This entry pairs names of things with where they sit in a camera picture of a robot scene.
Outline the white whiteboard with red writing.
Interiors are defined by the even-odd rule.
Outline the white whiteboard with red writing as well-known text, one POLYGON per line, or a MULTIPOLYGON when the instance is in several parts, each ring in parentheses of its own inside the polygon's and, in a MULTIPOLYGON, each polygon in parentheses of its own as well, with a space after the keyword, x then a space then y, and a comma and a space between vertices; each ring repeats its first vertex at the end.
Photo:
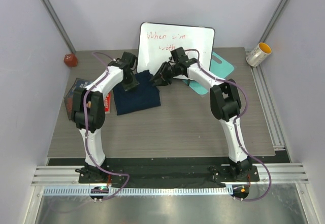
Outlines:
POLYGON ((148 70, 154 75, 179 47, 210 69, 214 38, 215 29, 211 27, 144 22, 140 26, 137 72, 148 70))

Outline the red paperback book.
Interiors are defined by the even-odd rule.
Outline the red paperback book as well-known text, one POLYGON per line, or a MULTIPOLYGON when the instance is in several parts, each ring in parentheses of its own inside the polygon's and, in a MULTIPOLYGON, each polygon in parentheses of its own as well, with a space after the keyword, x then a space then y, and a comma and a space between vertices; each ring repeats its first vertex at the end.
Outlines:
POLYGON ((109 92, 104 99, 104 111, 106 114, 110 113, 111 93, 109 92))

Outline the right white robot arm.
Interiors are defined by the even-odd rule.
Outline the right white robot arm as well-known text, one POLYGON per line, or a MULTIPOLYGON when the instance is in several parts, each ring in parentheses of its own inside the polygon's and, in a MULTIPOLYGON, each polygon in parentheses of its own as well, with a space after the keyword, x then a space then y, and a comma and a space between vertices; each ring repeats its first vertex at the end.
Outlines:
POLYGON ((182 47, 171 51, 168 61, 162 63, 150 79, 153 86, 167 86, 176 76, 185 76, 210 91, 210 109, 221 123, 229 152, 229 174, 236 181, 248 178, 252 160, 244 142, 240 126, 242 107, 238 86, 234 80, 225 80, 205 69, 198 58, 189 58, 182 47))

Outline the dark blue t shirt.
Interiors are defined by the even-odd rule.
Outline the dark blue t shirt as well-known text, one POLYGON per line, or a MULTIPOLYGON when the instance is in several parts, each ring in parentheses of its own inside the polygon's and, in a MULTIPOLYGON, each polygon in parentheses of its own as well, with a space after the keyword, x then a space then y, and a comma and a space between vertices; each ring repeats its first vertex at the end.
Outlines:
POLYGON ((152 75, 148 70, 135 74, 139 85, 130 91, 125 91, 119 83, 113 88, 113 98, 117 115, 129 114, 161 105, 157 87, 151 85, 152 75))

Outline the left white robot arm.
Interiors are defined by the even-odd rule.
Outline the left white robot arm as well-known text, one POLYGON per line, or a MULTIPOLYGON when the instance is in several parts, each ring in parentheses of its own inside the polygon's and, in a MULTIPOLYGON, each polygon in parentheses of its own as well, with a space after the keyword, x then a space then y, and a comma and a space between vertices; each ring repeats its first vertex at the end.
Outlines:
POLYGON ((137 57, 124 52, 121 58, 104 63, 104 72, 85 88, 73 92, 71 119, 82 135, 86 158, 85 165, 77 169, 80 183, 103 183, 108 172, 102 146, 101 130, 105 122, 104 100, 119 83, 125 91, 136 88, 139 83, 133 73, 137 57))

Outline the dark orange cover book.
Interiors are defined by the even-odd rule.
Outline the dark orange cover book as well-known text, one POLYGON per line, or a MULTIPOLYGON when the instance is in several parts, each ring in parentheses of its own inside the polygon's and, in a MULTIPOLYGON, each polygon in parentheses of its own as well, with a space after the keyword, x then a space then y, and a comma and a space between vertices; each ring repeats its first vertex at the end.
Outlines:
POLYGON ((71 89, 66 94, 66 96, 64 97, 64 105, 66 108, 68 120, 72 120, 71 114, 72 114, 72 105, 73 105, 73 94, 74 94, 75 88, 76 88, 75 85, 72 86, 71 89))

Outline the blue nineteen eighty-four book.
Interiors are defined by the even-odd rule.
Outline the blue nineteen eighty-four book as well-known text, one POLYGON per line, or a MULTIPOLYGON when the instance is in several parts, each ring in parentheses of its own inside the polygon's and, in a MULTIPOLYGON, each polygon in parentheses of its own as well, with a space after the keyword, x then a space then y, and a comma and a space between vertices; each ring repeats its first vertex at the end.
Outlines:
POLYGON ((82 79, 82 78, 76 78, 72 89, 75 88, 86 88, 88 85, 90 85, 92 83, 92 81, 86 80, 86 79, 82 79))

